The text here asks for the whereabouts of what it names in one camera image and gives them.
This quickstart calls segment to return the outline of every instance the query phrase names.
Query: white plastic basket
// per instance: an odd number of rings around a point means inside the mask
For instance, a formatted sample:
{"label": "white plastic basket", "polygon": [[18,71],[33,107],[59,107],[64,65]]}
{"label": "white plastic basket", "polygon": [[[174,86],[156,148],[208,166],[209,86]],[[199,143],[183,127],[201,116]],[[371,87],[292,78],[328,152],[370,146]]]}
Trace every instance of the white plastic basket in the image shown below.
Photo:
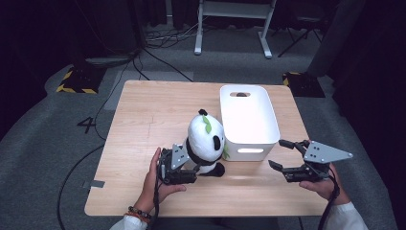
{"label": "white plastic basket", "polygon": [[256,85],[220,89],[221,123],[228,161],[261,161],[281,138],[268,93]]}

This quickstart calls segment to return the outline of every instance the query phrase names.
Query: white table leg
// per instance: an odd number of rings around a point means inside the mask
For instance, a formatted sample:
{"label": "white table leg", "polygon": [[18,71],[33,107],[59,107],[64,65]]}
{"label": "white table leg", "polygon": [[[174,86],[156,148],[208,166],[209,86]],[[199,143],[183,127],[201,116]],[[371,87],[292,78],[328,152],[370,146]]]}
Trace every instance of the white table leg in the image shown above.
{"label": "white table leg", "polygon": [[262,45],[263,53],[265,54],[266,58],[272,57],[272,53],[271,53],[271,50],[269,49],[268,42],[266,42],[266,33],[268,32],[268,27],[271,22],[272,15],[274,14],[275,4],[276,4],[276,0],[272,1],[271,9],[269,10],[268,15],[266,16],[265,24],[263,25],[263,31],[258,32],[259,41],[260,41],[260,44]]}
{"label": "white table leg", "polygon": [[196,36],[196,44],[194,46],[194,54],[201,55],[202,54],[202,40],[203,40],[203,1],[200,0],[199,3],[199,15],[198,15],[198,27],[197,27],[197,36]]}

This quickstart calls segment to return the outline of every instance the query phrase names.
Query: green leaf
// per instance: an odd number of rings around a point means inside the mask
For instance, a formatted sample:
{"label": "green leaf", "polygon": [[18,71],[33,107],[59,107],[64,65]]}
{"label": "green leaf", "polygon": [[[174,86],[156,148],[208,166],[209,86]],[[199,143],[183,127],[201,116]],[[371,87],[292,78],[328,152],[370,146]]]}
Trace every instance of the green leaf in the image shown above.
{"label": "green leaf", "polygon": [[228,151],[228,147],[226,144],[224,144],[223,158],[226,160],[227,160],[227,158],[230,158],[230,154],[227,151]]}
{"label": "green leaf", "polygon": [[209,119],[206,116],[203,116],[203,122],[206,123],[206,132],[210,133],[212,131],[212,125],[210,125]]}

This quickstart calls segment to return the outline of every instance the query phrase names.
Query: white sleeve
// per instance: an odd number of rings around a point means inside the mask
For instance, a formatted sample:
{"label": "white sleeve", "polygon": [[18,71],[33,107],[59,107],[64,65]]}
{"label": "white sleeve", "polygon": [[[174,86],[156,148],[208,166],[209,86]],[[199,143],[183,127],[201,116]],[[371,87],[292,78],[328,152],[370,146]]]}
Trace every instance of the white sleeve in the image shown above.
{"label": "white sleeve", "polygon": [[368,230],[364,220],[355,209],[352,202],[342,205],[334,205],[329,212],[327,230],[351,229],[351,230]]}
{"label": "white sleeve", "polygon": [[110,230],[146,230],[147,224],[132,216],[124,216],[122,220],[114,224]]}

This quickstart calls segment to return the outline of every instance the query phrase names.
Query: human hand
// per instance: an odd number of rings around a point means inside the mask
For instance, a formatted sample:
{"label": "human hand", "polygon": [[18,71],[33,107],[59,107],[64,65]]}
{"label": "human hand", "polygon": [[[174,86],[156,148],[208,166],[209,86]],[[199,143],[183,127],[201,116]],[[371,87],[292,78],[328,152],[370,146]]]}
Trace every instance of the human hand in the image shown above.
{"label": "human hand", "polygon": [[[137,202],[135,202],[134,204],[134,208],[142,210],[146,213],[150,213],[151,210],[154,208],[153,197],[155,191],[155,182],[157,180],[156,167],[160,154],[161,148],[156,149],[149,165],[149,172],[147,173],[146,179],[144,180],[143,191],[141,192]],[[184,185],[166,185],[162,183],[162,185],[159,187],[159,203],[164,201],[164,199],[171,194],[185,191],[186,187]]]}
{"label": "human hand", "polygon": [[[334,200],[334,204],[339,205],[339,204],[350,203],[351,200],[350,200],[349,196],[347,195],[346,191],[344,191],[344,189],[343,189],[340,177],[338,176],[338,173],[337,173],[334,165],[330,164],[329,166],[331,168],[331,171],[334,172],[335,179],[337,180],[338,186],[340,187],[340,195],[338,195],[337,198]],[[305,188],[309,191],[316,192],[319,196],[321,196],[322,198],[327,199],[327,200],[329,200],[331,193],[334,190],[334,183],[331,181],[331,179],[326,179],[326,180],[322,180],[322,181],[315,182],[315,183],[304,180],[299,183],[299,186],[302,188]]]}

